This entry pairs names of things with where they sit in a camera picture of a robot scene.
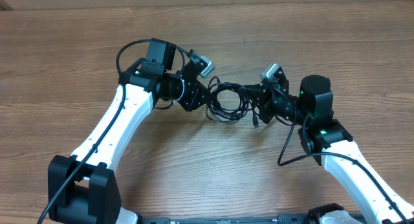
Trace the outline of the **black USB cable matte plugs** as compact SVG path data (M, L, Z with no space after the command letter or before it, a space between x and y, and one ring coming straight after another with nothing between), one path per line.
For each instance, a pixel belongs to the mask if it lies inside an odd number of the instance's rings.
M220 79L217 77L217 76L214 76L210 81L209 81L209 83L212 83L212 84L216 84L218 81L220 81ZM218 95L218 99L219 99L219 101L220 101L220 103L221 103L221 105L222 105L222 107L224 107L224 108L229 108L229 109L235 109L235 108L237 108L238 107L238 105L239 105L239 97L238 97L238 95L237 94L235 94L234 92L231 92L231 91L224 91L224 92L221 92L219 95ZM253 100L253 103L256 105L256 107L257 107L257 102L252 98L252 100Z

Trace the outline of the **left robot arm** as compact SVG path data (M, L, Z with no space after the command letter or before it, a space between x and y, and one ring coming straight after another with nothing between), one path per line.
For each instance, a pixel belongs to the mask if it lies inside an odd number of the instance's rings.
M88 138L70 156L56 155L48 167L49 202L38 221L60 223L141 223L125 209L116 181L120 160L141 122L162 99L186 111L207 103L210 95L198 77L213 62L194 50L148 39L147 54L126 70L116 64L118 87L111 105Z

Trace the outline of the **black USB cable metallic plugs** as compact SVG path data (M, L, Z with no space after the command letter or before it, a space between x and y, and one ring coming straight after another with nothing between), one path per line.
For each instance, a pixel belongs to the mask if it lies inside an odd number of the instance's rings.
M235 124L244 118L249 111L252 112L252 123L254 127L258 127L258 114L255 111L256 105L250 96L247 95L245 87L235 83L209 83L208 90L212 99L206 103L206 117L214 122L222 124ZM239 105L235 109L222 107L218 95L224 91L231 91L238 95Z

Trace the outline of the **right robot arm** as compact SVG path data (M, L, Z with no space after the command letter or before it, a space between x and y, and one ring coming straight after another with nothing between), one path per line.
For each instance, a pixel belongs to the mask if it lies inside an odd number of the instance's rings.
M304 77L299 95L292 96L283 69L273 64L262 72L260 84L244 85L241 90L258 108L264 123L281 117L300 126L304 156L312 157L342 185L367 223L413 222L413 205L375 172L353 136L334 118L327 77Z

